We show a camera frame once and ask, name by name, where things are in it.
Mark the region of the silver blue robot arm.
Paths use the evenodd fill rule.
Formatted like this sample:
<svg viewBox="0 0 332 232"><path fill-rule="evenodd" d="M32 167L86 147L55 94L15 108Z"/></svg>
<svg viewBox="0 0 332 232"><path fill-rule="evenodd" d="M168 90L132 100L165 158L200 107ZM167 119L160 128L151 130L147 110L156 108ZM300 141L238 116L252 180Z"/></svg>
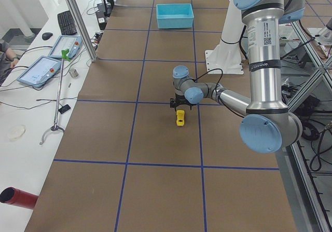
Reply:
<svg viewBox="0 0 332 232"><path fill-rule="evenodd" d="M282 101L278 27L301 19L304 10L305 0L231 0L224 30L231 43L247 31L251 97L219 83L198 83L186 66L179 65L173 70L171 108L194 106L210 98L243 116L239 133L251 150L273 153L295 143L302 125Z"/></svg>

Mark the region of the person forearm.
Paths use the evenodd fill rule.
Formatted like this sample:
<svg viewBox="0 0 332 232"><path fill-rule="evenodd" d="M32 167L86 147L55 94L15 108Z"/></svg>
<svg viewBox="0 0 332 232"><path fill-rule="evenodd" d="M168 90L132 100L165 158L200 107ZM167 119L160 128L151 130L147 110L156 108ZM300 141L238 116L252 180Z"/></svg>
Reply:
<svg viewBox="0 0 332 232"><path fill-rule="evenodd" d="M19 62L17 54L9 47L9 44L1 39L1 69L4 66L8 66L10 63L10 68L14 68Z"/></svg>

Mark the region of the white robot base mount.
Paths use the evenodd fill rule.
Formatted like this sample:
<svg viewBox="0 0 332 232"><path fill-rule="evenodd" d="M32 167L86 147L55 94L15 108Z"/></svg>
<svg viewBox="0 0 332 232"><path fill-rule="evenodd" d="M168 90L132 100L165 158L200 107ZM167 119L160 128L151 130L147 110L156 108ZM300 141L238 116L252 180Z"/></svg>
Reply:
<svg viewBox="0 0 332 232"><path fill-rule="evenodd" d="M206 69L209 74L244 73L240 50L243 29L241 10L230 0L220 42L213 50L205 51Z"/></svg>

